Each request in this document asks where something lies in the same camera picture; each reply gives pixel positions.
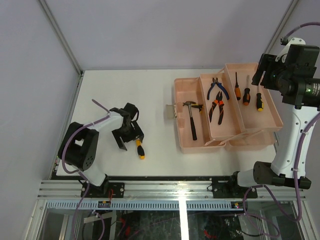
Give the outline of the black orange tip screwdriver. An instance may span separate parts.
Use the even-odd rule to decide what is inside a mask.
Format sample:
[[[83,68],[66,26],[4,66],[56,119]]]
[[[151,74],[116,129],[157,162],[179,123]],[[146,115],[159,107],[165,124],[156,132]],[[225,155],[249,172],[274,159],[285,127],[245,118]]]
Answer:
[[[250,86],[249,86],[250,76],[246,77],[246,88],[244,89],[244,95],[242,98],[242,102],[244,106],[248,106],[250,104],[251,95],[250,95]]]

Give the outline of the small orange handle screwdriver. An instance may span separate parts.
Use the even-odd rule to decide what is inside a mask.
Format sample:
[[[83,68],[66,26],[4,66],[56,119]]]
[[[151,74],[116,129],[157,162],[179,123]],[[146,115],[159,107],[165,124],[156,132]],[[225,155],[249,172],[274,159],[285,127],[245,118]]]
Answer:
[[[238,73],[235,72],[235,88],[234,88],[234,92],[236,95],[236,99],[239,101],[241,99],[241,90],[239,88],[239,84],[238,84]]]

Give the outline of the pink translucent plastic toolbox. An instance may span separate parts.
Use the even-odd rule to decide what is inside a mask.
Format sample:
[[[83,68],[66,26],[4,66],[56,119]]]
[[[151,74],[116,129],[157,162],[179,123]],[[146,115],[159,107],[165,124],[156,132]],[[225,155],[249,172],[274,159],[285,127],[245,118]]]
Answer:
[[[264,103],[257,111],[257,86],[252,85],[258,63],[227,63],[216,73],[202,73],[198,77],[177,78],[173,82],[174,103],[166,106],[167,116],[176,120],[180,149],[184,154],[261,150],[275,142],[274,132],[282,129],[283,121],[270,92],[259,86]],[[237,100],[237,81],[241,99]],[[249,75],[250,103],[243,104]],[[186,101],[203,105],[191,107],[197,140],[193,140]]]

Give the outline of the claw hammer black handle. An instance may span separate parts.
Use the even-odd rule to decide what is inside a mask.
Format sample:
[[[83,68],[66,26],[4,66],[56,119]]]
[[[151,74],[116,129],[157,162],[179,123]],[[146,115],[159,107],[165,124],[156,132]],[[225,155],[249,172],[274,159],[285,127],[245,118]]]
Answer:
[[[187,106],[188,107],[191,134],[192,134],[192,139],[194,141],[196,141],[198,138],[197,138],[196,127],[195,127],[194,118],[193,118],[193,114],[192,114],[192,106],[195,106],[196,104],[197,103],[194,102],[194,101],[186,101],[186,102],[182,103],[183,106]]]

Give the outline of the long thin shaft screwdriver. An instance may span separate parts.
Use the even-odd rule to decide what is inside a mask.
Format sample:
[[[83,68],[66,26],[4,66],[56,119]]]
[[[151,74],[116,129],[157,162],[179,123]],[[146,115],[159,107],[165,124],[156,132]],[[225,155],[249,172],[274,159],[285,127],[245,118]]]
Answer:
[[[191,105],[191,107],[192,107],[192,108],[195,108],[195,109],[198,109],[199,112],[201,112],[202,109],[203,109],[203,105],[202,105],[202,104],[197,104],[197,103],[193,103],[193,104]]]

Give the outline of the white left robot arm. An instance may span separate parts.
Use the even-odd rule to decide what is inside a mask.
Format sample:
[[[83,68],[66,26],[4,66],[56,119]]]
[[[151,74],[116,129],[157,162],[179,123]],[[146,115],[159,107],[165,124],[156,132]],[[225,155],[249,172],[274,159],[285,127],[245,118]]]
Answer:
[[[83,178],[82,197],[119,198],[124,184],[110,183],[108,176],[95,163],[98,141],[103,132],[112,133],[117,146],[126,150],[125,144],[135,141],[137,154],[145,158],[142,147],[144,133],[138,124],[139,109],[132,103],[123,108],[106,110],[102,118],[87,124],[72,122],[64,135],[58,150],[61,167],[67,174],[79,174]]]

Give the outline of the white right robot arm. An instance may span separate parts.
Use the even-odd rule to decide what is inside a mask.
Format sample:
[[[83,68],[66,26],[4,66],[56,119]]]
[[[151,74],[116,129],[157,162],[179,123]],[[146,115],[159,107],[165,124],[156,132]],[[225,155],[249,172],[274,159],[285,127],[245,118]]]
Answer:
[[[272,162],[256,161],[247,171],[236,171],[226,182],[212,179],[216,199],[243,198],[250,187],[262,185],[308,190],[306,156],[313,127],[320,118],[320,80],[314,77],[320,48],[287,44],[280,56],[262,54],[252,84],[280,92],[289,113],[283,138]]]

